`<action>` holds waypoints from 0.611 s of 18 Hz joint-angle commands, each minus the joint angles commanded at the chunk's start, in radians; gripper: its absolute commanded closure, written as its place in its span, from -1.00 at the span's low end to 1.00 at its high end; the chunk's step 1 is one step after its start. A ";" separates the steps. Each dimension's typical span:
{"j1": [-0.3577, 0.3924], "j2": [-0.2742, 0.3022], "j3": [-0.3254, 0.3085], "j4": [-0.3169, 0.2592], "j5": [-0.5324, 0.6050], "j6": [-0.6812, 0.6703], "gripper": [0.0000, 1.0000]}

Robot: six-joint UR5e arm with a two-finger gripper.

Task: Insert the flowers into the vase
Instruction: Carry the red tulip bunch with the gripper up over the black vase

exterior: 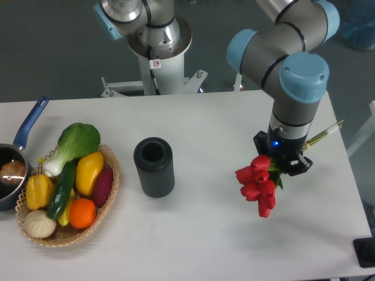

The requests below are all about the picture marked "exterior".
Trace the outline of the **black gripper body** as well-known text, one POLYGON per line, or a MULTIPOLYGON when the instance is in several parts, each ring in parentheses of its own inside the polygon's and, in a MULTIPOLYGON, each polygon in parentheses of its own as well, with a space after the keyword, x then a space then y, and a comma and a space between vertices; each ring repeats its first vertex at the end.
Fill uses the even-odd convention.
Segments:
POLYGON ((286 139, 281 137, 280 133, 270 130, 268 132, 259 131, 253 137, 253 141, 259 155, 277 157, 285 162, 291 162, 299 159, 305 138, 286 139))

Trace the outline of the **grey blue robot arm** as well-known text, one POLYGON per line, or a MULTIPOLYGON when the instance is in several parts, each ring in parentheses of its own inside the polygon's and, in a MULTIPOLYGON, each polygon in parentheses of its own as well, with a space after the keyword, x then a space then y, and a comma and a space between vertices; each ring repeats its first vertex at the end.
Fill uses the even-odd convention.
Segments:
MULTIPOLYGON (((259 154, 277 159, 282 173, 294 176, 312 165, 303 146, 329 78, 327 62, 312 49, 336 33, 339 14, 328 1, 259 5, 274 27, 267 33, 238 32, 226 57, 274 100, 268 130, 254 143, 259 154)), ((94 11, 109 35, 126 38, 138 56, 145 95, 183 93, 184 53, 192 34, 173 1, 98 1, 94 11)))

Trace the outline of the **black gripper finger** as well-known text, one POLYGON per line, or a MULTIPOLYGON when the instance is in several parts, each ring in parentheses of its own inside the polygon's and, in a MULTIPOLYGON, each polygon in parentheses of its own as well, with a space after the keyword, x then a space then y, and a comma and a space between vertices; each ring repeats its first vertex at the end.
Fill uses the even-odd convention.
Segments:
POLYGON ((291 160, 287 163, 286 173, 289 176, 296 176, 306 173, 313 165, 313 161, 306 156, 298 156, 297 159, 291 160))

